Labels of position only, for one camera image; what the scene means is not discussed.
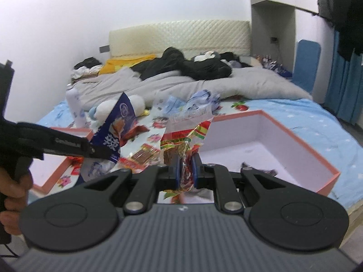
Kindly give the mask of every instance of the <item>finger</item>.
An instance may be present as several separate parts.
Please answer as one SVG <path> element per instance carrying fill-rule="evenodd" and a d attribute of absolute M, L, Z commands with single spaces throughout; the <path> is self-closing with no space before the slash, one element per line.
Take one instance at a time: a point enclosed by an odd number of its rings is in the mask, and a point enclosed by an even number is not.
<path fill-rule="evenodd" d="M 4 226 L 4 230 L 11 235 L 21 235 L 21 231 L 18 227 Z"/>
<path fill-rule="evenodd" d="M 19 212 L 4 211 L 0 213 L 0 222 L 4 226 L 17 228 L 19 225 Z"/>
<path fill-rule="evenodd" d="M 19 184 L 25 189 L 29 190 L 33 187 L 33 178 L 31 174 L 26 174 L 20 178 Z"/>
<path fill-rule="evenodd" d="M 27 198 L 10 198 L 8 197 L 4 201 L 5 208 L 8 211 L 22 211 L 27 206 Z"/>
<path fill-rule="evenodd" d="M 25 190 L 10 178 L 8 173 L 0 167 L 0 192 L 10 197 L 23 197 Z"/>

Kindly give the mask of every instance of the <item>black clothing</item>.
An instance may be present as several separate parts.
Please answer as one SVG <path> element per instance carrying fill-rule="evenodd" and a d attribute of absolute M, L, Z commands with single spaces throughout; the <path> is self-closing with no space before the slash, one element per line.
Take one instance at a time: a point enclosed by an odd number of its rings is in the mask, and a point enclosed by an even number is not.
<path fill-rule="evenodd" d="M 97 59 L 95 59 L 94 57 L 89 57 L 89 58 L 86 58 L 84 61 L 80 62 L 80 63 L 77 63 L 75 66 L 74 66 L 74 69 L 77 70 L 79 69 L 80 67 L 82 66 L 85 66 L 87 68 L 92 68 L 96 65 L 100 65 L 102 64 L 101 62 L 99 62 Z"/>
<path fill-rule="evenodd" d="M 241 62 L 240 57 L 238 55 L 234 54 L 233 52 L 224 52 L 224 53 L 220 54 L 220 56 L 221 56 L 220 59 L 224 59 L 227 62 L 230 62 L 232 60 L 239 62 L 241 64 L 241 68 L 242 67 L 252 67 L 251 65 L 249 65 L 245 62 Z"/>
<path fill-rule="evenodd" d="M 143 61 L 132 66 L 131 69 L 141 74 L 142 81 L 172 70 L 180 70 L 182 76 L 191 77 L 196 81 L 227 78 L 232 73 L 232 69 L 220 59 L 189 61 L 180 50 L 173 47 L 167 48 L 161 58 Z"/>
<path fill-rule="evenodd" d="M 363 0 L 334 0 L 333 19 L 340 33 L 338 53 L 347 61 L 353 49 L 363 53 Z"/>

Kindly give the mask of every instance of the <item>quilted headboard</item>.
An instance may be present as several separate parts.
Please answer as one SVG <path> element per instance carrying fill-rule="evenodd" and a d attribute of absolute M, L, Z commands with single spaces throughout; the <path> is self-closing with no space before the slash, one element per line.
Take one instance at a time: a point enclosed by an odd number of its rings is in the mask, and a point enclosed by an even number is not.
<path fill-rule="evenodd" d="M 250 55 L 251 32 L 249 21 L 172 21 L 110 31 L 109 43 L 111 56 L 160 56 L 171 46 L 186 58 L 208 50 Z"/>

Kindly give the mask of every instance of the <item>open cardboard box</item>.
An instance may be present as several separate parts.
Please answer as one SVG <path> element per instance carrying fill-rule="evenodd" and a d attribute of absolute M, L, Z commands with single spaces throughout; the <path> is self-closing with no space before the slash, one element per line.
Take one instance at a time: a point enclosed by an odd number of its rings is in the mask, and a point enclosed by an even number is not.
<path fill-rule="evenodd" d="M 217 116 L 199 151 L 203 163 L 239 172 L 242 162 L 276 170 L 277 178 L 328 195 L 340 172 L 262 110 Z"/>
<path fill-rule="evenodd" d="M 52 127 L 52 129 L 78 137 L 86 137 L 88 140 L 91 140 L 93 136 L 91 129 L 57 127 Z M 71 160 L 62 155 L 44 154 L 44 160 L 34 159 L 29 168 L 34 180 L 33 188 L 42 194 L 48 194 L 70 166 Z"/>

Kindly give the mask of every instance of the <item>yellow cloth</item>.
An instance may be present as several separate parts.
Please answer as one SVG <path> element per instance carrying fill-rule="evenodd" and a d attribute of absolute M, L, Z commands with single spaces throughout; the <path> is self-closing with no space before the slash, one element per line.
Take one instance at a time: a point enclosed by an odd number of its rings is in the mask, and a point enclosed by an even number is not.
<path fill-rule="evenodd" d="M 121 69 L 121 67 L 127 66 L 127 67 L 131 67 L 137 63 L 140 63 L 142 61 L 145 60 L 151 60 L 156 58 L 155 54 L 150 54 L 150 55 L 146 55 L 143 57 L 137 57 L 137 58 L 113 58 L 113 59 L 108 59 L 106 61 L 106 64 L 104 67 L 101 68 L 101 70 L 99 71 L 99 75 L 103 75 L 105 73 L 114 73 L 117 72 L 118 70 Z"/>
<path fill-rule="evenodd" d="M 144 110 L 141 116 L 148 116 L 150 114 L 150 110 Z"/>

